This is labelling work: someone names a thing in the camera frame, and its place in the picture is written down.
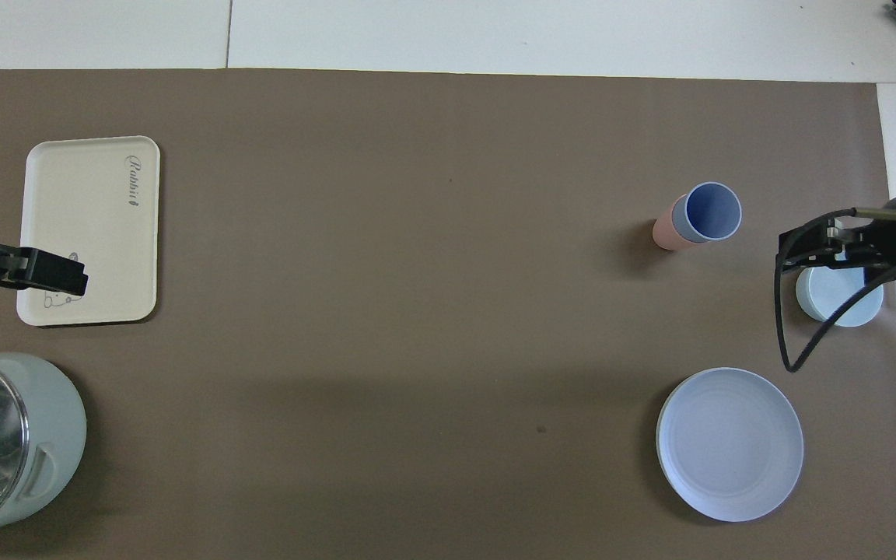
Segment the blue plastic cup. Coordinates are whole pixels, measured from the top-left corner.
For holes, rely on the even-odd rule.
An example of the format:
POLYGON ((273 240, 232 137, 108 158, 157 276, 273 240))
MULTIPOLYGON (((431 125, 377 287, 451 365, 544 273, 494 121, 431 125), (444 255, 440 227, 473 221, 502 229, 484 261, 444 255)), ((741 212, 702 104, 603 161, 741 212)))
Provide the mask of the blue plastic cup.
POLYGON ((676 201, 670 222, 681 237, 708 243, 732 237, 742 224, 743 209, 736 192, 721 182, 701 182, 676 201))

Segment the pink plastic cup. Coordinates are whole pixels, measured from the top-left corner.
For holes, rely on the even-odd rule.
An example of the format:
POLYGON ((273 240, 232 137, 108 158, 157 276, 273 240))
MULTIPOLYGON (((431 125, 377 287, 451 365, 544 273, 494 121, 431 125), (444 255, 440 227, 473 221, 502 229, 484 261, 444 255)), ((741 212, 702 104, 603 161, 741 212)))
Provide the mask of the pink plastic cup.
POLYGON ((676 199, 652 227, 653 242, 664 250, 683 250, 702 243, 686 212, 688 196, 676 199))

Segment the cream rabbit print tray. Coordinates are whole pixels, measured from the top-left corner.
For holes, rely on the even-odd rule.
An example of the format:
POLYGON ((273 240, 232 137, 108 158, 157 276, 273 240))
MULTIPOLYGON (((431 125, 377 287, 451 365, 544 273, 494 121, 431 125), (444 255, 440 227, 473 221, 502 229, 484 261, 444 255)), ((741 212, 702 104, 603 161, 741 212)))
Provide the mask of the cream rabbit print tray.
POLYGON ((161 152, 152 138, 42 142, 27 156, 20 242, 84 266, 86 293, 27 289, 35 327, 145 321, 159 298, 161 152))

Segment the light blue bowl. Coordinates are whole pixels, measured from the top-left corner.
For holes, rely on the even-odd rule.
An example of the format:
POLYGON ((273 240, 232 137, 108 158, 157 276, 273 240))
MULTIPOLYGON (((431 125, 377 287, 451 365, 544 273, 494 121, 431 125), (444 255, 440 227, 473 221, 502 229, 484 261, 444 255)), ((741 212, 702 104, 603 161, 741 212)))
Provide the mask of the light blue bowl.
MULTIPOLYGON (((796 297, 800 308, 810 318, 825 322, 851 296, 866 284, 861 268, 807 268, 796 281, 796 297)), ((835 322, 837 327, 860 327, 880 312, 884 303, 883 286, 865 295, 835 322)))

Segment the pale green cooking pot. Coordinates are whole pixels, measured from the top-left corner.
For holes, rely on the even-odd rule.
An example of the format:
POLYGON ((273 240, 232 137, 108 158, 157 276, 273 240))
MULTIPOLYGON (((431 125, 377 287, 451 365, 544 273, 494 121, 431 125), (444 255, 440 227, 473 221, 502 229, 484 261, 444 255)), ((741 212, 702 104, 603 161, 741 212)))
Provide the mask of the pale green cooking pot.
POLYGON ((0 353, 0 376, 14 390, 24 428, 21 471, 0 504, 0 527, 41 511, 77 471, 88 419, 82 398, 60 370, 35 355, 0 353))

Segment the light blue plate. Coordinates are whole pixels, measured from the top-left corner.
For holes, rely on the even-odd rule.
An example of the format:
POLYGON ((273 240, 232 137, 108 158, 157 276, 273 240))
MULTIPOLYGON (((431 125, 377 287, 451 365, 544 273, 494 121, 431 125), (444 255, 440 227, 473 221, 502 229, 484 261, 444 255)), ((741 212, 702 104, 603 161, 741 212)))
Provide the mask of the light blue plate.
POLYGON ((656 454, 680 499, 726 523, 782 506, 803 468, 804 436, 789 398, 763 376, 718 366, 677 385, 659 411, 656 454))

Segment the brown paper table mat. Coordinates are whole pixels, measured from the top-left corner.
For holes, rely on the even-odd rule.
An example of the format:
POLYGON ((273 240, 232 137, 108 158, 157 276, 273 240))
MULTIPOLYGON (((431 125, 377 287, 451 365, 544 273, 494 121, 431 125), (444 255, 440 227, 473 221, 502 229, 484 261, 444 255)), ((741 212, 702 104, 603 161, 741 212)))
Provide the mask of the brown paper table mat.
POLYGON ((887 199, 863 84, 0 71, 0 243, 40 142, 161 152, 159 304, 0 352, 86 402, 84 460, 0 560, 896 560, 896 302, 782 367, 776 238, 887 199), (732 237, 664 250, 701 182, 732 237), (669 486, 693 373, 778 387, 804 460, 726 523, 669 486))

